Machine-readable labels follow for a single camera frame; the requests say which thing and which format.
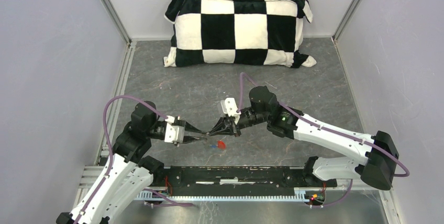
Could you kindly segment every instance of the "black joint motor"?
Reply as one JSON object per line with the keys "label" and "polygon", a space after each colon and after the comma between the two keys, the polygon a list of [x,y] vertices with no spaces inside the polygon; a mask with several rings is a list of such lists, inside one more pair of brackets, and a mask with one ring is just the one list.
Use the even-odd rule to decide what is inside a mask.
{"label": "black joint motor", "polygon": [[[399,153],[392,137],[388,133],[378,131],[372,139],[375,145],[399,159]],[[365,166],[359,165],[355,168],[355,171],[361,175],[361,180],[379,190],[390,190],[392,188],[396,163],[375,148],[370,153],[367,153],[367,156],[369,158],[367,164]]]}
{"label": "black joint motor", "polygon": [[278,107],[278,98],[266,86],[257,86],[250,90],[251,108],[256,113],[273,113]]}
{"label": "black joint motor", "polygon": [[[156,105],[151,101],[145,101],[154,109]],[[148,107],[138,103],[131,113],[131,128],[135,131],[148,133],[151,127],[157,122],[157,115]]]}

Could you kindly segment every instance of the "white square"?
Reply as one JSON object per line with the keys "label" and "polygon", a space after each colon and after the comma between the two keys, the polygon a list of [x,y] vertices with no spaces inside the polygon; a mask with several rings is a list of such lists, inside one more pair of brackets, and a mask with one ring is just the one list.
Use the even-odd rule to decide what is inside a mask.
{"label": "white square", "polygon": [[267,15],[297,17],[297,5],[291,1],[266,2]]}
{"label": "white square", "polygon": [[268,50],[267,58],[265,58],[264,65],[285,65],[291,67],[293,64],[294,52],[285,52],[283,50]]}
{"label": "white square", "polygon": [[268,49],[267,15],[235,14],[236,49]]}
{"label": "white square", "polygon": [[167,57],[163,57],[163,66],[165,67],[176,67],[176,47],[171,47],[170,48],[170,53],[168,54]]}
{"label": "white square", "polygon": [[234,14],[235,3],[228,0],[202,0],[202,14]]}
{"label": "white square", "polygon": [[177,48],[182,50],[201,50],[201,15],[185,14],[176,19]]}
{"label": "white square", "polygon": [[203,50],[206,63],[234,63],[236,50]]}

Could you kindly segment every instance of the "gray floor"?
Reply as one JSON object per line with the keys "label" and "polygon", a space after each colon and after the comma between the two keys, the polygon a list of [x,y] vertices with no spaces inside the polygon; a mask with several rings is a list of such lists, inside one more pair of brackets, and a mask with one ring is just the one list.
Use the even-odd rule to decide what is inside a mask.
{"label": "gray floor", "polygon": [[[164,68],[162,57],[169,51],[167,41],[138,42],[125,93],[153,101],[167,115],[180,115],[194,126],[211,129],[220,114],[217,103],[239,96],[239,74],[246,72],[266,85],[278,99],[311,116],[352,131],[362,131],[357,110],[331,39],[306,38],[301,52],[318,62],[312,68],[203,64],[186,68]],[[248,91],[246,82],[245,106]],[[116,134],[129,121],[135,103],[124,100]],[[223,139],[225,150],[211,148]],[[241,137],[210,137],[175,147],[152,141],[149,155],[165,165],[304,165],[310,156],[332,158],[338,153],[318,145],[281,139],[258,125],[242,130]],[[328,200],[342,192],[329,192]],[[352,192],[341,204],[309,210],[302,203],[199,202],[194,208],[150,209],[134,201],[116,223],[386,223],[377,191]]]}
{"label": "gray floor", "polygon": [[[168,41],[138,42],[125,90],[154,102],[167,115],[180,115],[201,130],[211,129],[220,114],[217,103],[239,97],[239,74],[246,72],[259,85],[266,85],[280,101],[309,115],[352,131],[361,131],[358,114],[335,47],[329,38],[306,38],[301,52],[311,54],[317,65],[290,69],[284,66],[202,64],[164,68]],[[246,81],[245,106],[253,86]],[[124,100],[116,134],[129,121],[135,102]],[[210,145],[223,139],[226,149]],[[207,141],[175,147],[152,141],[149,155],[165,165],[304,165],[310,156],[332,158],[338,153],[315,144],[282,139],[257,125],[242,130],[240,137],[209,137]]]}

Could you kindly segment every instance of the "black square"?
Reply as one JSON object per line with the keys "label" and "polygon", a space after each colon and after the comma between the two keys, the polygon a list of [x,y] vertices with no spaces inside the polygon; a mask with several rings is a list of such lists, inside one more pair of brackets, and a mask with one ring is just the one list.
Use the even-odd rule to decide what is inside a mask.
{"label": "black square", "polygon": [[247,49],[236,50],[236,57],[234,63],[248,64],[248,65],[263,65],[267,58],[266,49]]}
{"label": "black square", "polygon": [[176,26],[173,25],[173,37],[171,38],[171,47],[177,47],[177,39],[176,39]]}
{"label": "black square", "polygon": [[202,0],[185,0],[179,15],[200,14]]}
{"label": "black square", "polygon": [[268,48],[293,52],[296,37],[296,17],[267,15]]}
{"label": "black square", "polygon": [[305,14],[302,9],[305,7],[306,0],[291,0],[291,1],[295,2],[297,5],[297,17],[304,18]]}
{"label": "black square", "polygon": [[234,50],[235,15],[201,14],[201,35],[204,50]]}
{"label": "black square", "polygon": [[176,49],[176,66],[185,67],[204,62],[204,55],[202,50],[181,50]]}
{"label": "black square", "polygon": [[267,6],[264,0],[234,1],[235,14],[266,14]]}
{"label": "black square", "polygon": [[298,50],[296,50],[294,52],[293,55],[293,64],[291,66],[291,68],[299,68],[301,67],[301,65],[307,61],[308,55],[306,54],[301,54]]}

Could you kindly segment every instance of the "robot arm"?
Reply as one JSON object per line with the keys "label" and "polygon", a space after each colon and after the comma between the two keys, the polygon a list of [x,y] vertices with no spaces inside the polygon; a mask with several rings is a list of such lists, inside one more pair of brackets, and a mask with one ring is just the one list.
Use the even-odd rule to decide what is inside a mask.
{"label": "robot arm", "polygon": [[[193,127],[180,117],[168,116],[159,121],[156,114],[138,104],[113,145],[111,170],[108,160],[88,194],[71,212],[60,214],[57,224],[109,224],[118,216],[145,187],[153,180],[162,179],[163,163],[147,156],[151,139],[163,140],[179,145],[202,137],[185,136],[185,132],[213,135],[241,135],[241,129],[267,123],[267,130],[284,138],[297,139],[322,145],[344,155],[341,158],[325,159],[310,157],[298,178],[307,185],[319,185],[330,179],[360,178],[368,185],[389,190],[396,169],[395,161],[384,155],[378,148],[398,159],[393,141],[385,132],[378,131],[372,136],[348,131],[321,122],[299,110],[280,104],[276,95],[266,86],[253,88],[249,94],[251,107],[239,110],[233,98],[220,103],[222,117],[209,132]],[[147,102],[154,109],[152,102]]]}
{"label": "robot arm", "polygon": [[[152,102],[146,103],[156,107]],[[151,185],[153,173],[163,168],[163,163],[152,157],[143,158],[151,148],[151,139],[160,139],[175,145],[205,139],[185,136],[186,131],[203,133],[180,117],[168,116],[165,121],[159,121],[150,109],[141,104],[136,105],[131,114],[131,121],[113,145],[114,161],[109,174],[105,175],[110,166],[110,159],[84,199],[71,212],[61,213],[56,223],[114,223],[115,217],[145,187]],[[128,174],[131,174],[130,178],[124,181]]]}
{"label": "robot arm", "polygon": [[[389,190],[392,187],[396,163],[375,148],[363,144],[365,141],[377,145],[398,158],[398,152],[389,134],[378,131],[372,136],[329,125],[299,110],[282,106],[276,95],[266,86],[253,88],[249,97],[251,107],[240,110],[240,115],[235,115],[230,110],[222,110],[224,116],[208,135],[237,137],[241,135],[241,129],[266,122],[268,131],[278,137],[311,142],[345,156],[333,159],[310,157],[304,168],[306,180],[360,178],[377,189]],[[222,108],[233,104],[234,99],[231,98],[230,103],[228,99],[221,101]],[[349,136],[354,136],[362,142],[356,142]]]}

